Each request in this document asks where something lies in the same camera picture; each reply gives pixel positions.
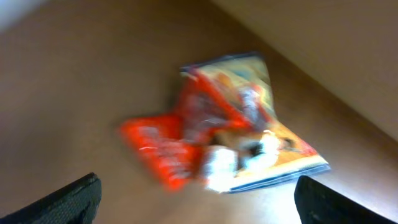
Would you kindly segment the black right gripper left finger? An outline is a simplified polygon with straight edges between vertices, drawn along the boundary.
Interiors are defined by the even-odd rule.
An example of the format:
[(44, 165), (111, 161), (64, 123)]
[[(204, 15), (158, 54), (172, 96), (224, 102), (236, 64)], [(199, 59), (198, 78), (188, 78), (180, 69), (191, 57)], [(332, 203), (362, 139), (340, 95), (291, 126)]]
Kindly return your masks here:
[(92, 224), (101, 202), (100, 178), (93, 172), (1, 218), (1, 224)]

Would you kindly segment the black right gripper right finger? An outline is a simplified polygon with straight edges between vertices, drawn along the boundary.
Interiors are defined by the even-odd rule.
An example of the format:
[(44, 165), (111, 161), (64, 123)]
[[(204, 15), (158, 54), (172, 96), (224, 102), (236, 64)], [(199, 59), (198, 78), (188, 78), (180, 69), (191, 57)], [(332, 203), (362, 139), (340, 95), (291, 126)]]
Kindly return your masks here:
[(298, 178), (294, 200), (303, 224), (397, 224), (306, 175)]

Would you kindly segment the beige wet wipes pack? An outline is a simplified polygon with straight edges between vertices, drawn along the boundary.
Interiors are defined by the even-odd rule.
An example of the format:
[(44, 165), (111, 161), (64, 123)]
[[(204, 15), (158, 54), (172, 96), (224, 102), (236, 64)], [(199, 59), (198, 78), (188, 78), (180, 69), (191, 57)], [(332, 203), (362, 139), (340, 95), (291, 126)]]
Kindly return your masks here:
[[(255, 52), (185, 65), (180, 73), (187, 77), (194, 68), (206, 72), (257, 70), (267, 75), (265, 81), (271, 87), (267, 65)], [(273, 97), (272, 105), (274, 122), (262, 131), (218, 131), (205, 146), (199, 176), (208, 190), (236, 194), (330, 170), (329, 163), (311, 145), (277, 119)]]

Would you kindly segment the red candy bag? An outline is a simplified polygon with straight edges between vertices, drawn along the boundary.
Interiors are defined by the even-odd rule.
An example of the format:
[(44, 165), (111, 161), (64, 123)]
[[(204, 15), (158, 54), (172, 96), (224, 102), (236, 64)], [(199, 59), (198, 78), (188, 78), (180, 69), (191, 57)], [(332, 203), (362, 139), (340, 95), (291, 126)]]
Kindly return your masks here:
[(266, 76), (257, 70), (191, 69), (168, 113), (129, 119), (120, 132), (167, 189), (179, 190), (194, 178), (216, 132), (260, 132), (274, 122)]

